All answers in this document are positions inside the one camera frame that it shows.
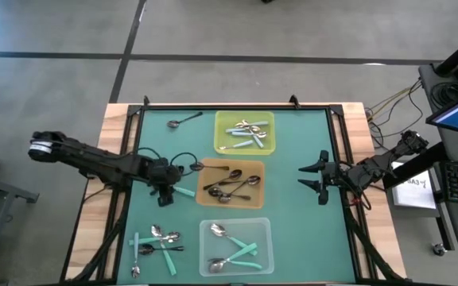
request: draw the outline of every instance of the clear plastic tray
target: clear plastic tray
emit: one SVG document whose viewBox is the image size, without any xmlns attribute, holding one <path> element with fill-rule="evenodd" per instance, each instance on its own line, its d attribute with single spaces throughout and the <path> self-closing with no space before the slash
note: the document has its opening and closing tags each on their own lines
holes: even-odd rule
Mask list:
<svg viewBox="0 0 458 286">
<path fill-rule="evenodd" d="M 246 266 L 226 263 L 222 272 L 210 273 L 208 260 L 212 258 L 228 258 L 240 251 L 241 247 L 229 238 L 217 237 L 210 229 L 212 223 L 223 226 L 227 234 L 249 245 L 258 245 L 255 256 L 247 253 L 235 261 L 254 262 L 262 266 L 261 270 Z M 274 271 L 274 253 L 271 242 L 270 220 L 268 218 L 238 218 L 204 220 L 200 223 L 200 261 L 199 272 L 202 276 L 233 276 L 250 274 L 270 274 Z"/>
<path fill-rule="evenodd" d="M 220 146 L 232 146 L 244 141 L 254 140 L 251 136 L 233 136 L 226 133 L 226 129 L 235 128 L 235 124 L 243 119 L 249 123 L 268 121 L 267 126 L 259 126 L 261 131 L 268 135 L 261 140 L 263 148 L 257 143 L 239 147 L 236 149 L 219 149 Z M 275 151 L 275 119 L 269 111 L 218 111 L 215 115 L 215 151 L 227 155 L 270 155 Z"/>
</svg>

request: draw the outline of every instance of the yellow tray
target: yellow tray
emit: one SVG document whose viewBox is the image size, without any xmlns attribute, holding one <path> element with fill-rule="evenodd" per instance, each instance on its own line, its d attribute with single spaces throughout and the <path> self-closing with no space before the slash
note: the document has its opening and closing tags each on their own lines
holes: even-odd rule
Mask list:
<svg viewBox="0 0 458 286">
<path fill-rule="evenodd" d="M 226 129 L 235 128 L 235 124 L 243 119 L 249 123 L 268 121 L 267 126 L 259 126 L 268 135 L 260 139 L 264 148 L 257 143 L 237 149 L 219 149 L 220 146 L 232 146 L 244 141 L 254 140 L 252 136 L 233 136 Z M 269 111 L 218 111 L 215 116 L 215 151 L 226 155 L 270 155 L 275 151 L 275 121 L 274 114 Z"/>
<path fill-rule="evenodd" d="M 216 197 L 210 196 L 208 191 L 203 190 L 203 187 L 227 178 L 230 171 L 219 170 L 216 168 L 205 168 L 199 172 L 199 179 L 197 181 L 196 202 L 198 204 L 213 207 L 234 207 L 246 209 L 262 208 L 264 205 L 264 164 L 261 161 L 204 158 L 202 162 L 206 166 L 229 166 L 230 171 L 240 169 L 243 174 L 238 180 L 244 181 L 249 176 L 256 175 L 261 177 L 261 182 L 255 186 L 249 186 L 246 184 L 235 192 L 236 195 L 249 195 L 252 197 L 251 200 L 234 197 L 231 201 L 229 201 L 229 203 L 220 203 Z M 240 184 L 241 183 L 234 183 L 219 187 L 222 191 L 231 192 Z"/>
</svg>

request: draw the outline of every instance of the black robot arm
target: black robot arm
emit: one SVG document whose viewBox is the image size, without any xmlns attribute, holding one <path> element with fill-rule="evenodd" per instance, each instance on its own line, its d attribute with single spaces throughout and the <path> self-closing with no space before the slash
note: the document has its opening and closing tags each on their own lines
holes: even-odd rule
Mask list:
<svg viewBox="0 0 458 286">
<path fill-rule="evenodd" d="M 355 192 L 360 197 L 370 184 L 382 179 L 391 171 L 391 162 L 405 155 L 418 154 L 426 150 L 429 143 L 415 131 L 406 131 L 401 140 L 393 149 L 382 155 L 375 155 L 361 160 L 355 166 L 342 169 L 337 162 L 328 162 L 328 151 L 323 150 L 317 163 L 300 168 L 302 172 L 320 172 L 320 180 L 298 181 L 319 193 L 318 203 L 325 205 L 328 202 L 327 186 L 337 186 Z"/>
<path fill-rule="evenodd" d="M 112 187 L 123 187 L 126 179 L 147 183 L 159 193 L 158 205 L 173 203 L 173 185 L 180 181 L 183 168 L 172 166 L 166 158 L 127 153 L 118 155 L 66 137 L 61 132 L 35 132 L 28 151 L 40 162 L 62 162 L 79 169 L 83 176 L 98 176 Z"/>
</svg>

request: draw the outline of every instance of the wooden board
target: wooden board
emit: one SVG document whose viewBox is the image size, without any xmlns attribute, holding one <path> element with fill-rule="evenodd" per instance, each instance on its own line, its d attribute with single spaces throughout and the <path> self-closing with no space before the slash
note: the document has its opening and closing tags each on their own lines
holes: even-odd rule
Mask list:
<svg viewBox="0 0 458 286">
<path fill-rule="evenodd" d="M 284 103 L 259 103 L 266 105 L 283 106 Z M 358 162 L 367 157 L 374 155 L 374 146 L 371 140 L 370 130 L 368 128 L 367 119 L 361 102 L 303 102 L 302 105 L 329 105 L 340 104 L 343 106 L 343 112 L 349 135 L 353 161 Z M 158 104 L 160 106 L 188 106 L 191 104 L 167 103 Z M 209 105 L 248 105 L 255 106 L 257 103 L 196 103 L 197 106 Z M 113 153 L 119 153 L 122 142 L 123 129 L 125 126 L 126 112 L 129 104 L 115 103 L 109 104 L 103 119 L 102 131 L 98 147 L 109 150 Z M 133 122 L 130 131 L 130 143 L 134 142 L 134 135 L 137 123 Z M 345 157 L 344 145 L 339 128 L 339 124 L 335 124 L 337 142 L 339 143 L 339 151 L 341 159 Z M 90 181 L 87 185 L 86 195 L 90 195 L 101 189 L 103 185 L 97 181 Z M 386 200 L 386 194 L 383 191 L 368 188 L 366 190 L 368 199 L 372 202 L 372 210 L 366 211 L 367 224 L 371 235 L 372 243 L 377 250 L 382 254 L 385 261 L 399 275 L 405 277 L 406 271 L 402 262 L 402 255 L 398 248 L 397 236 L 395 234 L 394 224 L 391 218 L 390 208 Z M 93 254 L 102 243 L 103 231 L 105 229 L 109 202 L 111 201 L 111 191 L 104 191 L 97 196 L 89 199 L 83 206 L 81 211 L 80 221 L 77 228 L 72 255 L 68 263 L 66 279 L 76 276 L 83 267 L 89 262 Z M 120 197 L 118 200 L 117 215 L 121 210 Z M 368 277 L 367 263 L 363 247 L 358 244 L 359 259 L 363 270 L 363 276 Z M 109 252 L 109 261 L 106 267 L 106 277 L 112 274 L 112 267 L 115 255 L 115 243 Z"/>
</svg>

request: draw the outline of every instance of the concrete floor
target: concrete floor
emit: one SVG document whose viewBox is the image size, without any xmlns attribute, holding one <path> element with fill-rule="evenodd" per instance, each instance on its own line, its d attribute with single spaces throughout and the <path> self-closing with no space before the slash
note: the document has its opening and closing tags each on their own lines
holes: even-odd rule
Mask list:
<svg viewBox="0 0 458 286">
<path fill-rule="evenodd" d="M 123 53 L 138 0 L 0 0 L 0 51 Z M 458 48 L 458 0 L 148 0 L 133 53 L 443 59 Z M 0 241 L 0 278 L 59 279 L 85 180 L 27 157 L 35 130 L 97 142 L 118 60 L 0 59 L 0 179 L 40 192 L 17 203 Z M 119 102 L 358 101 L 371 106 L 417 79 L 414 66 L 131 61 Z M 413 100 L 429 114 L 421 91 Z M 401 102 L 383 126 L 417 117 Z M 432 126 L 412 127 L 432 143 Z M 398 137 L 388 137 L 393 146 Z M 458 251 L 434 257 L 433 218 L 392 207 L 408 277 L 458 284 Z"/>
</svg>

